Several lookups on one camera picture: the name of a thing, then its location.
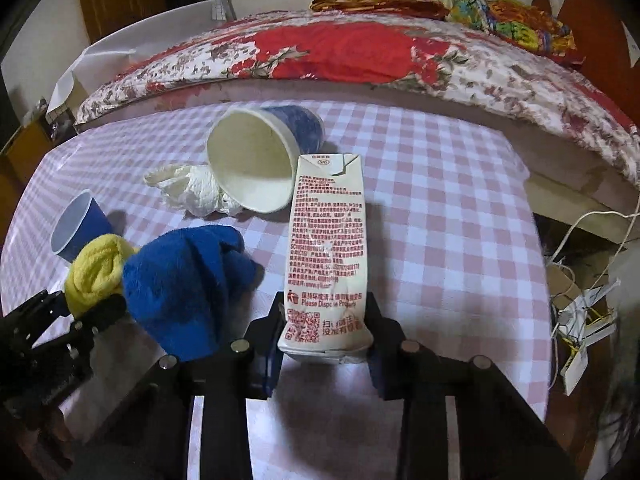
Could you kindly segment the yellow cloth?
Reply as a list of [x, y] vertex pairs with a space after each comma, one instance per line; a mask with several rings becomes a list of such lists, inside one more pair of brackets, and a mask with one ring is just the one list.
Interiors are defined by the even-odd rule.
[[64, 283], [70, 314], [78, 320], [109, 296], [122, 295], [122, 271], [138, 252], [139, 248], [116, 234], [103, 234], [82, 248]]

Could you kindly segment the small blue paper cup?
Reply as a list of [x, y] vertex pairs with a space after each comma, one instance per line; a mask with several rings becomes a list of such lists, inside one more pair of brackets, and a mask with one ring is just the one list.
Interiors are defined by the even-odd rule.
[[86, 245], [104, 234], [113, 234], [110, 220], [93, 194], [83, 190], [58, 217], [50, 236], [50, 248], [56, 256], [72, 263]]

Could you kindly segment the white red-print milk carton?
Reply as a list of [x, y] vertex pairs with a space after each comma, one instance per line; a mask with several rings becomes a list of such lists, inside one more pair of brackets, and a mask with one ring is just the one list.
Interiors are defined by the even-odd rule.
[[288, 233], [279, 349], [299, 361], [363, 360], [373, 342], [364, 325], [367, 292], [361, 157], [302, 155]]

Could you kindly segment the blue cloth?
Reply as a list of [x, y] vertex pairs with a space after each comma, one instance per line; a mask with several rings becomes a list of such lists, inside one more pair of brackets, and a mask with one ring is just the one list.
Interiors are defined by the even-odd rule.
[[257, 264], [232, 226], [167, 232], [144, 245], [122, 269], [131, 317], [181, 361], [214, 354], [228, 314], [254, 284]]

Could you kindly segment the white tissue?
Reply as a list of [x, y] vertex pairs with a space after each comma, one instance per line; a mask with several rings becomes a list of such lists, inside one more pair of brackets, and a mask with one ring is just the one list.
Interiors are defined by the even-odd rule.
[[163, 202], [196, 218], [234, 217], [243, 207], [222, 190], [208, 165], [170, 164], [148, 171], [143, 182], [160, 192]]

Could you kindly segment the large blue white paper cup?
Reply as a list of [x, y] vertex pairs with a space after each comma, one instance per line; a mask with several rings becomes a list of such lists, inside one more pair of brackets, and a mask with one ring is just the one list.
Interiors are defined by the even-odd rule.
[[208, 163], [232, 200], [273, 214], [292, 200], [299, 156], [319, 153], [323, 138], [322, 120], [306, 107], [235, 107], [209, 133]]

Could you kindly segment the pink checkered tablecloth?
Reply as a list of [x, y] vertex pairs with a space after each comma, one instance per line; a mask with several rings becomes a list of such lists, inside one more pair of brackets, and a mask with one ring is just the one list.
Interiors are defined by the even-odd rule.
[[[366, 232], [344, 210], [307, 222], [281, 210], [228, 219], [262, 270], [234, 310], [242, 333], [277, 292], [307, 340], [341, 328], [327, 306], [350, 309], [373, 292], [405, 334], [448, 358], [492, 359], [538, 416], [548, 404], [550, 314], [544, 257], [524, 190], [528, 173], [502, 133], [396, 107], [308, 102], [323, 151], [357, 155]], [[67, 264], [51, 232], [89, 191], [130, 244], [198, 226], [169, 208], [144, 175], [206, 161], [209, 133], [229, 113], [206, 105], [118, 120], [44, 156], [17, 206], [1, 256], [1, 305], [62, 287]], [[375, 393], [364, 364], [285, 360], [276, 392], [247, 405], [258, 479], [388, 479], [401, 406]]]

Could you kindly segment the white router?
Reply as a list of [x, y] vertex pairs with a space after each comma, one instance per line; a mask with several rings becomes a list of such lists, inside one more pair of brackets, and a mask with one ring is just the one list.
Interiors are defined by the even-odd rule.
[[570, 348], [570, 356], [560, 369], [563, 390], [570, 396], [587, 369], [588, 348], [593, 344], [612, 336], [616, 331], [617, 311], [606, 308], [604, 313], [596, 310], [596, 305], [616, 288], [620, 279], [610, 284], [588, 288], [578, 292], [577, 296], [556, 317], [558, 329], [555, 331]]

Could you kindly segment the white bed footboard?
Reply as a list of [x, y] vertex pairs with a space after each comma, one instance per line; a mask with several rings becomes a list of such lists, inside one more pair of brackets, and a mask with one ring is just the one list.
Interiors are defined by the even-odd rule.
[[89, 94], [127, 68], [234, 19], [228, 1], [205, 0], [155, 14], [112, 32], [82, 50], [58, 78], [47, 115], [54, 117], [66, 108], [76, 112]]

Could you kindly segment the floral red bed quilt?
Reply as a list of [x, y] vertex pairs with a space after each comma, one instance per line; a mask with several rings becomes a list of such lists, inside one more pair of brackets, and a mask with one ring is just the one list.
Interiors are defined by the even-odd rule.
[[93, 91], [80, 124], [133, 102], [237, 79], [364, 84], [424, 94], [570, 140], [639, 183], [639, 130], [585, 76], [463, 25], [395, 14], [274, 11], [202, 32]]

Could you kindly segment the colourful patterned pillow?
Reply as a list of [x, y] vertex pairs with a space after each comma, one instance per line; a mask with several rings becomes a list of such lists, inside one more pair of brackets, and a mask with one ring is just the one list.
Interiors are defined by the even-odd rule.
[[446, 0], [447, 20], [513, 44], [564, 66], [579, 66], [585, 58], [572, 30], [552, 14], [518, 0]]

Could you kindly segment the yellow red folded blanket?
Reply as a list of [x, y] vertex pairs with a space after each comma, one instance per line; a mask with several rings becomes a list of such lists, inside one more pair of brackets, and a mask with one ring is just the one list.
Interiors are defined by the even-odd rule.
[[314, 12], [395, 13], [414, 18], [444, 20], [448, 8], [440, 0], [312, 0]]

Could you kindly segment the red heart headboard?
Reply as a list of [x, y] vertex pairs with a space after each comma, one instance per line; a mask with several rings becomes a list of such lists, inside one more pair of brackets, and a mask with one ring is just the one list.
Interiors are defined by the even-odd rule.
[[565, 56], [546, 52], [596, 87], [599, 100], [626, 129], [639, 125], [639, 63], [631, 59], [623, 21], [608, 0], [563, 0], [556, 19], [574, 37]]

